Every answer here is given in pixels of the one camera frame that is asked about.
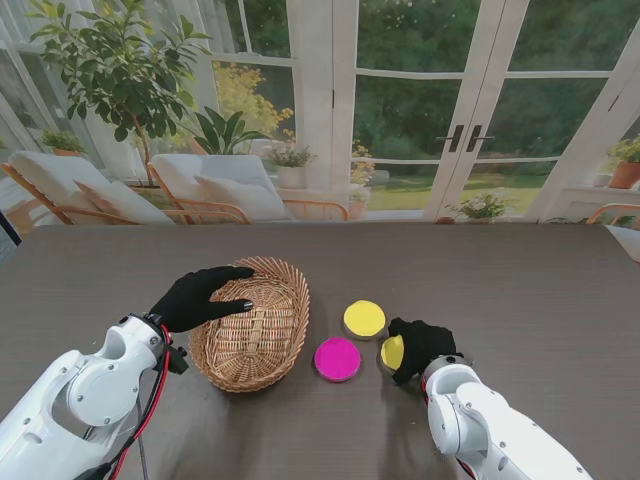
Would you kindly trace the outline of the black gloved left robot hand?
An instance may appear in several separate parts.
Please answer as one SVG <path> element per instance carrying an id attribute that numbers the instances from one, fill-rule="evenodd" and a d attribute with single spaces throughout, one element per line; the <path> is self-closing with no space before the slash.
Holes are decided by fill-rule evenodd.
<path id="1" fill-rule="evenodd" d="M 150 309 L 160 317 L 159 324 L 170 333 L 183 333 L 229 315 L 253 308 L 248 299 L 212 301 L 212 295 L 231 281 L 251 278 L 249 267 L 218 266 L 190 272 L 174 282 L 165 295 Z"/>

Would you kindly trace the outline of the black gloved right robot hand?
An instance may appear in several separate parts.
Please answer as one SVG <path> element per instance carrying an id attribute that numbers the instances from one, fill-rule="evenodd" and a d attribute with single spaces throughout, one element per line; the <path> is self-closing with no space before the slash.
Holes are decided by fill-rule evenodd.
<path id="1" fill-rule="evenodd" d="M 450 330 L 422 320 L 407 322 L 394 318 L 388 326 L 388 333 L 391 337 L 400 336 L 404 345 L 401 364 L 392 375 L 397 385 L 404 385 L 415 375 L 421 375 L 440 356 L 459 354 Z"/>

